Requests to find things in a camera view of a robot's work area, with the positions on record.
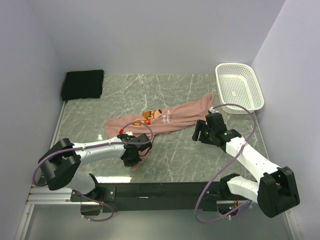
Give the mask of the pink graphic t-shirt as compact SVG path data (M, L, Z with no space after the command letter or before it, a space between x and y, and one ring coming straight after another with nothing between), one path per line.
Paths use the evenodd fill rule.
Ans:
M119 133L132 132L134 136L146 134L169 134L183 130L205 120L209 109L213 106L215 94L206 93L201 99L177 105L171 108L159 108L139 114L110 118L104 122L104 130L109 138Z

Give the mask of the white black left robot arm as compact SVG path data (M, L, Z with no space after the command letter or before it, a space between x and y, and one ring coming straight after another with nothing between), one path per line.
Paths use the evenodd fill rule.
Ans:
M121 159L125 167L134 167L142 161L141 152L151 148L152 142L146 134L134 136L126 132L89 143L72 143L64 138L40 158L36 169L41 171L49 190L66 187L94 201L103 191L96 177L79 171L79 167L106 159Z

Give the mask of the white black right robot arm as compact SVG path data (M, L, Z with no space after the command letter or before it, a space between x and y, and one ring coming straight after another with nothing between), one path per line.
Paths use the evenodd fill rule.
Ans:
M248 180L237 173L220 179L218 189L211 195L230 200L241 196L258 204L260 210L273 218L300 204L294 172L269 161L250 146L234 129L227 129L221 113L215 111L197 120L193 141L221 148L234 157L254 177Z

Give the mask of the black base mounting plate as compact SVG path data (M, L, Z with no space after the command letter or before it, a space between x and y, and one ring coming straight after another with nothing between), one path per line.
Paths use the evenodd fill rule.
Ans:
M100 183L100 194L96 201L118 211L193 210L206 182L164 183ZM206 190L199 209L216 212L217 205L232 204L236 197L222 183L214 181Z

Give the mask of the white perforated plastic basket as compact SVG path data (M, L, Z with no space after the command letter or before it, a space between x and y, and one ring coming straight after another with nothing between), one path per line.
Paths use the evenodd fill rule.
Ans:
M265 100L254 70L243 63L221 63L215 68L217 92L223 111L233 115L245 115L260 110Z

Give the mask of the folded black t-shirt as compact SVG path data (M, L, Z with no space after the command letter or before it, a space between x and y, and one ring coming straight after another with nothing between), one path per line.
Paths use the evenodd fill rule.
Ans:
M63 101L99 99L103 92L104 71L70 71L66 73L61 88Z

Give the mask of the aluminium extrusion rail frame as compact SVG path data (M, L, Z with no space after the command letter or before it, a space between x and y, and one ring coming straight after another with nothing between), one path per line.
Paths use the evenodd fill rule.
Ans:
M218 112L217 107L214 106L210 108L208 114ZM213 182L220 182L217 181L215 178L211 179L210 181L206 182L206 186L202 190L196 205L194 207L194 211L198 212L199 205L205 195L206 190L209 189L210 185ZM134 183L134 182L116 182L114 180L111 180L110 182L99 182L99 184L102 183ZM234 200L233 203L228 203L226 205L217 205L217 211L220 213L221 219L233 219L235 217L238 217L239 215L243 214L248 208L251 207L253 202L247 198L245 200ZM58 190L49 190L45 178L42 176L40 180L37 180L36 178L32 179L32 187L30 189L30 192L28 194L27 200L26 200L26 207L24 210L24 216L21 221L21 224L18 229L18 233L16 235L16 238L18 240L22 240L27 232L31 214L33 212L34 206L36 205L64 205L64 204L77 204L81 207L81 215L83 218L87 219L91 222L97 222L98 215L102 212L109 212L111 215L114 215L116 213L115 209L110 206L109 204L103 202L102 200L95 200L92 198L89 198L79 192L75 192L74 190L64 187ZM301 233L298 230L297 224L295 222L295 218L293 214L290 212L291 209L283 212L282 214L286 215L287 222L289 229L291 231L292 238L295 240L301 239Z

